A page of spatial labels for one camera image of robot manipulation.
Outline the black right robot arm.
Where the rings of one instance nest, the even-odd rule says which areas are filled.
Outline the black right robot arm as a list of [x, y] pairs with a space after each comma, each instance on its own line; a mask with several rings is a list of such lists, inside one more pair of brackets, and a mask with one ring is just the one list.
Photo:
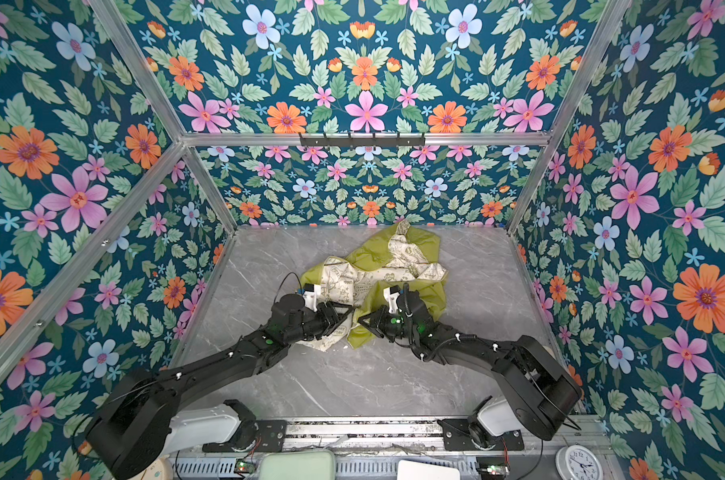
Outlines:
[[460, 434], [489, 449], [507, 434], [526, 431], [552, 440], [566, 426], [579, 431], [571, 413], [583, 390], [530, 335], [492, 340], [434, 320], [416, 292], [401, 292], [360, 326], [378, 338], [406, 347], [422, 362], [461, 366], [494, 378], [501, 393], [488, 397], [468, 417]]

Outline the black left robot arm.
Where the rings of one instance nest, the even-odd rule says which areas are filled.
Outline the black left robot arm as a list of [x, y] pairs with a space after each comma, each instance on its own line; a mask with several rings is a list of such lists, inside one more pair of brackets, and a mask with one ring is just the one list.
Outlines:
[[218, 353], [157, 374], [128, 372], [96, 410], [86, 441], [116, 479], [133, 478], [158, 458], [198, 445], [248, 451], [260, 433], [256, 416], [242, 402], [199, 410], [190, 404], [266, 372], [290, 346], [329, 336], [353, 313], [352, 305], [330, 301], [310, 307], [304, 296], [286, 294], [272, 304], [266, 324]]

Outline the green jacket with printed lining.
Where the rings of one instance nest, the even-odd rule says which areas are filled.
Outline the green jacket with printed lining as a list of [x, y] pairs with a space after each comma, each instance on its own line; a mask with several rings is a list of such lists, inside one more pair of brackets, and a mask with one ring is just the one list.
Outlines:
[[374, 335], [358, 320], [388, 306], [385, 291], [405, 283], [420, 294], [428, 312], [438, 320], [447, 308], [448, 269], [440, 264], [441, 238], [408, 221], [373, 235], [344, 257], [328, 256], [300, 276], [302, 284], [318, 287], [318, 303], [336, 301], [354, 306], [354, 313], [334, 333], [304, 346], [325, 352], [342, 340], [359, 348]]

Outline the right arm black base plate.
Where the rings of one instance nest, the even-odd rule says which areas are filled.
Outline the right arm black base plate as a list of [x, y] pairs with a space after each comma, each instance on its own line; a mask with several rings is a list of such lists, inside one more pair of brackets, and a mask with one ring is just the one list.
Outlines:
[[464, 418], [439, 419], [438, 426], [443, 430], [444, 448], [447, 451], [512, 451], [525, 450], [520, 430], [494, 436], [486, 432], [478, 421]]

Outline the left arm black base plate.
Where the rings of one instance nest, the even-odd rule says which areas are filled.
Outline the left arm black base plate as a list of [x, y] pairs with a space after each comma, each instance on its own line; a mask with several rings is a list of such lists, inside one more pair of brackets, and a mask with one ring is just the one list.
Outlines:
[[248, 420], [230, 440], [202, 446], [206, 453], [278, 453], [282, 451], [288, 422], [284, 420]]

